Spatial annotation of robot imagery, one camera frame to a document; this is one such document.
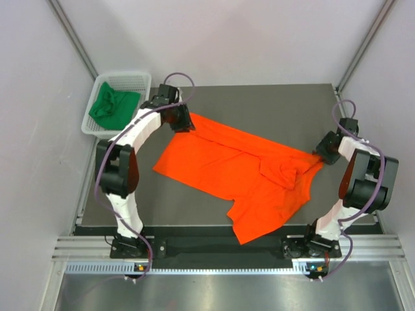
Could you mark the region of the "orange t shirt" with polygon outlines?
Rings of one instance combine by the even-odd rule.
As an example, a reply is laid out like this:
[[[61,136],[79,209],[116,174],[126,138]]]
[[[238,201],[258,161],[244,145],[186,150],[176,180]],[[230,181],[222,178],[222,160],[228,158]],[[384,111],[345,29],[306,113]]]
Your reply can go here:
[[[240,244],[279,229],[311,199],[324,166],[316,154],[191,114],[195,130],[174,135],[153,169],[233,203],[227,212]]]

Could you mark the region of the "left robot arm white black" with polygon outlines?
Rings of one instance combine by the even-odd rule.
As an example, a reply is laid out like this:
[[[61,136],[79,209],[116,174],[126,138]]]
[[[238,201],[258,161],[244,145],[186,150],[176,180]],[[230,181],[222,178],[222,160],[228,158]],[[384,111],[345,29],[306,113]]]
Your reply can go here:
[[[137,153],[163,124],[176,133],[195,129],[180,89],[167,84],[160,84],[157,94],[140,105],[121,133],[97,144],[95,189],[105,194],[110,202],[107,208],[117,221],[110,251],[113,259],[143,258],[150,251],[141,234],[143,222],[137,211]]]

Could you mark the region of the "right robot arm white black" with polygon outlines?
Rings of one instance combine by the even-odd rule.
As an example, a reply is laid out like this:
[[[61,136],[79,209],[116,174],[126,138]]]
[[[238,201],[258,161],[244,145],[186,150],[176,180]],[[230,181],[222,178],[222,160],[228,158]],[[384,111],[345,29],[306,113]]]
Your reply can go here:
[[[314,151],[324,163],[333,165],[341,157],[348,166],[338,190],[338,202],[307,226],[303,250],[313,257],[328,254],[340,257],[338,240],[354,221],[390,203],[399,161],[381,157],[367,142],[357,137],[358,120],[341,118],[336,132],[330,131]]]

